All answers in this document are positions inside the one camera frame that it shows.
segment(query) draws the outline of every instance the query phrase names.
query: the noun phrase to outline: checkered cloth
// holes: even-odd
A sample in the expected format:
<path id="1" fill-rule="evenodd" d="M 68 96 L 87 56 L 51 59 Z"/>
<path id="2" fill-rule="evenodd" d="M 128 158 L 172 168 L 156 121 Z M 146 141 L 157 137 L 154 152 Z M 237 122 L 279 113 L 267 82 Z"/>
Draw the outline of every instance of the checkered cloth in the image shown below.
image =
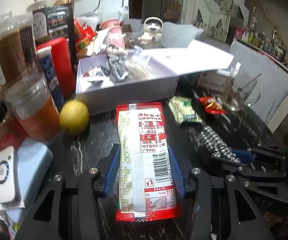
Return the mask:
<path id="1" fill-rule="evenodd" d="M 218 136 L 216 132 L 210 127 L 206 126 L 202 129 L 199 135 L 193 135 L 193 138 L 197 142 L 197 149 L 199 152 L 207 152 L 213 157 L 219 157 L 230 160 L 232 162 L 240 163 L 240 159 L 232 153 L 232 149 Z"/>

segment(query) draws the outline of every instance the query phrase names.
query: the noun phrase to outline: lemon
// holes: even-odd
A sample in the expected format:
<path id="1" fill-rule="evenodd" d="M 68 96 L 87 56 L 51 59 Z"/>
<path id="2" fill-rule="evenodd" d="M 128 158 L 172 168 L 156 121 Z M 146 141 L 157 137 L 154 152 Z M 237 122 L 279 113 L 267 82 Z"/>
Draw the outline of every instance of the lemon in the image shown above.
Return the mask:
<path id="1" fill-rule="evenodd" d="M 70 134 L 82 133 L 90 119 L 87 106 L 81 101 L 68 101 L 59 114 L 59 122 L 62 128 Z"/>

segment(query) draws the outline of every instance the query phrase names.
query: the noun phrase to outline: glass jar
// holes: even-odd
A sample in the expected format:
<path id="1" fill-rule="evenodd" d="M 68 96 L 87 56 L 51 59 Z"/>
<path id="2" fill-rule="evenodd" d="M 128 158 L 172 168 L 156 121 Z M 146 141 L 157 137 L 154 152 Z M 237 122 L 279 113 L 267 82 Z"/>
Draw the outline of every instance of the glass jar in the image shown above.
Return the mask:
<path id="1" fill-rule="evenodd" d="M 46 143 L 60 131 L 59 114 L 45 76 L 34 73 L 5 92 L 17 120 L 32 139 Z"/>
<path id="2" fill-rule="evenodd" d="M 31 13 L 0 16 L 0 85 L 3 90 L 30 72 L 40 71 Z"/>
<path id="3" fill-rule="evenodd" d="M 26 138 L 24 129 L 13 113 L 7 109 L 3 100 L 0 100 L 0 151 L 10 145 L 18 150 Z"/>

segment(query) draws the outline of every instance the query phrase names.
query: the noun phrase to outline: metal screw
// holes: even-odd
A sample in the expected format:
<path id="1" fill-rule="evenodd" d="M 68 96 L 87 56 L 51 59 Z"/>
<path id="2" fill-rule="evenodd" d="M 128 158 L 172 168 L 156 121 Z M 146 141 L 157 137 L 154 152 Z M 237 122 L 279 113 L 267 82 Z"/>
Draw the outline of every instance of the metal screw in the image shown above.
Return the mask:
<path id="1" fill-rule="evenodd" d="M 244 183 L 243 183 L 243 185 L 244 185 L 244 187 L 248 187 L 248 186 L 250 186 L 250 185 L 251 185 L 251 182 L 249 182 L 249 181 L 246 181 L 246 182 L 244 182 Z"/>
<path id="2" fill-rule="evenodd" d="M 227 175 L 226 178 L 227 178 L 227 180 L 230 181 L 230 182 L 235 181 L 235 176 L 233 176 L 233 175 Z"/>
<path id="3" fill-rule="evenodd" d="M 62 175 L 60 175 L 60 174 L 57 174 L 57 175 L 55 175 L 55 176 L 54 176 L 54 178 L 53 178 L 53 179 L 54 179 L 55 181 L 61 181 L 61 180 L 62 180 L 62 178 L 63 178 L 63 176 L 62 176 Z"/>
<path id="4" fill-rule="evenodd" d="M 192 169 L 192 172 L 193 172 L 194 174 L 200 174 L 200 173 L 201 173 L 201 169 L 199 169 L 199 168 L 193 168 L 193 169 Z"/>
<path id="5" fill-rule="evenodd" d="M 251 167 L 252 167 L 252 170 L 256 171 L 256 168 L 254 167 L 254 164 L 253 163 L 250 163 Z"/>
<path id="6" fill-rule="evenodd" d="M 90 169 L 88 170 L 88 172 L 89 172 L 90 174 L 96 174 L 98 171 L 99 171 L 98 168 L 90 168 Z"/>

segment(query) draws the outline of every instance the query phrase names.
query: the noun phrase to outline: blue gripper pad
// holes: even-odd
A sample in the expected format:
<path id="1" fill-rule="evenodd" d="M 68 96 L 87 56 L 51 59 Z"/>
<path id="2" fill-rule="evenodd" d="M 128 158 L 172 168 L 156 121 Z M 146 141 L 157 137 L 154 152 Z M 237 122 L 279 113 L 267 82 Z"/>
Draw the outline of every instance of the blue gripper pad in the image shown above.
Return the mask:
<path id="1" fill-rule="evenodd" d="M 115 179 L 117 176 L 118 168 L 120 166 L 121 146 L 119 146 L 114 154 L 113 160 L 108 168 L 105 177 L 104 197 L 111 193 L 114 187 Z"/>
<path id="2" fill-rule="evenodd" d="M 241 162 L 245 164 L 255 163 L 255 159 L 257 157 L 254 153 L 243 150 L 232 149 L 232 153 L 235 153 L 236 157 L 238 157 Z"/>
<path id="3" fill-rule="evenodd" d="M 172 171 L 173 180 L 176 186 L 176 190 L 181 195 L 181 197 L 184 197 L 186 194 L 184 176 L 180 169 L 179 164 L 177 163 L 177 160 L 175 158 L 175 155 L 171 147 L 168 148 L 168 155 L 170 157 L 171 171 Z"/>

